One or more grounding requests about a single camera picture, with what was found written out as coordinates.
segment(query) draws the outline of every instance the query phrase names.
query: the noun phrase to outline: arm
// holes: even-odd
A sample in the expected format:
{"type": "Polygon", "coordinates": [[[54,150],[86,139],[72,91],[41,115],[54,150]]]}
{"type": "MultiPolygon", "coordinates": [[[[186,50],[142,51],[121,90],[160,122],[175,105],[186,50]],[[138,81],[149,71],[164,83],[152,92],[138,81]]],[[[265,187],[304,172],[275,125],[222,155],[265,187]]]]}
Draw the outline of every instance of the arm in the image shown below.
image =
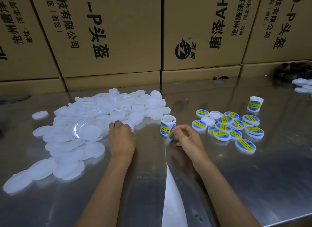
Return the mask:
{"type": "Polygon", "coordinates": [[[116,226],[123,181],[132,160],[135,141],[129,125],[120,121],[110,123],[112,158],[76,227],[116,226]]]}
{"type": "Polygon", "coordinates": [[[199,134],[189,125],[176,126],[173,131],[175,138],[179,141],[177,145],[182,146],[204,182],[220,227],[261,227],[209,159],[199,134]]]}

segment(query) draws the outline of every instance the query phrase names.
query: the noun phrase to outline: pile of plastic lids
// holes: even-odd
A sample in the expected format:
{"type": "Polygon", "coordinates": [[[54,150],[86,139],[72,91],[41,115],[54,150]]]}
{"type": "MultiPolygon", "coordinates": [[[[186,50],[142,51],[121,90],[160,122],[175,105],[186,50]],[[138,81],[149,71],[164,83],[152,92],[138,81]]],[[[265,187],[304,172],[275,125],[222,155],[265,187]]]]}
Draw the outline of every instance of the pile of plastic lids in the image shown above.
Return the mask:
{"type": "Polygon", "coordinates": [[[219,111],[197,110],[199,120],[192,122],[194,130],[204,132],[220,141],[235,140],[235,146],[246,154],[253,154],[256,146],[249,140],[243,139],[242,130],[248,138],[262,139],[264,131],[257,126],[260,119],[254,115],[240,117],[237,113],[227,111],[222,114],[219,111]]]}
{"type": "MultiPolygon", "coordinates": [[[[104,154],[105,146],[98,141],[108,135],[109,123],[120,120],[133,131],[144,117],[159,120],[170,113],[159,91],[152,91],[150,95],[142,90],[120,94],[118,89],[110,89],[109,93],[76,97],[75,101],[54,111],[56,117],[52,126],[42,126],[33,131],[34,136],[42,137],[46,142],[45,149],[51,157],[14,174],[4,184],[5,192],[20,191],[33,180],[44,179],[51,174],[62,180],[73,180],[84,171],[84,160],[104,154]]],[[[34,119],[47,116],[47,111],[32,115],[34,119]]]]}
{"type": "Polygon", "coordinates": [[[307,79],[299,78],[299,79],[293,80],[292,84],[299,86],[294,89],[295,92],[312,94],[312,79],[307,80],[307,79]]]}

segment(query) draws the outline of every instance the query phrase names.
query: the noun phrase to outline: person's left hand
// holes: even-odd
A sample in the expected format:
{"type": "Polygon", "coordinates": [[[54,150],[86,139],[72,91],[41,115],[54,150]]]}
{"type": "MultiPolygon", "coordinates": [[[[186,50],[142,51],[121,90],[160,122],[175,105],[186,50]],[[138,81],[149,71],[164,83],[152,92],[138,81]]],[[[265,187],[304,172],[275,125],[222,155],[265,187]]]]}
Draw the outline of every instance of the person's left hand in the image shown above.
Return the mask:
{"type": "Polygon", "coordinates": [[[131,132],[128,124],[124,125],[120,121],[110,123],[108,141],[112,158],[126,158],[132,160],[135,151],[136,137],[131,132]]]}

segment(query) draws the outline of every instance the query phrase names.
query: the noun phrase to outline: hand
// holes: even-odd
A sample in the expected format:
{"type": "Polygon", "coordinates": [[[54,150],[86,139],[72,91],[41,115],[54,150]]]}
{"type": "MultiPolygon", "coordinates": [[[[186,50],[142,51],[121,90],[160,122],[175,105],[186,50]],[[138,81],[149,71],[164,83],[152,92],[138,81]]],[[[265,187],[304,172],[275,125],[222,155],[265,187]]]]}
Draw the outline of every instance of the hand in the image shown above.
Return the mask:
{"type": "Polygon", "coordinates": [[[128,124],[120,121],[110,123],[108,141],[112,158],[126,158],[131,162],[135,151],[136,137],[128,124]]]}
{"type": "Polygon", "coordinates": [[[191,126],[187,124],[178,125],[173,128],[173,132],[175,134],[174,138],[179,141],[177,146],[182,146],[185,153],[192,160],[194,167],[209,160],[198,132],[191,126]]]}

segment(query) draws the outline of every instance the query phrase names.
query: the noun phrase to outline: forearm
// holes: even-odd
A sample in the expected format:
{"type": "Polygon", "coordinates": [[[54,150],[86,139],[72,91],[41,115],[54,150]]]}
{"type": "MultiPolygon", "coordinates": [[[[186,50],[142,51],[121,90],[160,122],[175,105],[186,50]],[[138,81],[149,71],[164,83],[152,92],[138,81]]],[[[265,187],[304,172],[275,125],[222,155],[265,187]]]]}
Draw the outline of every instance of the forearm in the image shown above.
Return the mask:
{"type": "Polygon", "coordinates": [[[205,184],[220,227],[261,226],[212,161],[208,159],[194,167],[205,184]]]}
{"type": "Polygon", "coordinates": [[[76,227],[116,226],[124,178],[131,160],[112,158],[76,227]]]}

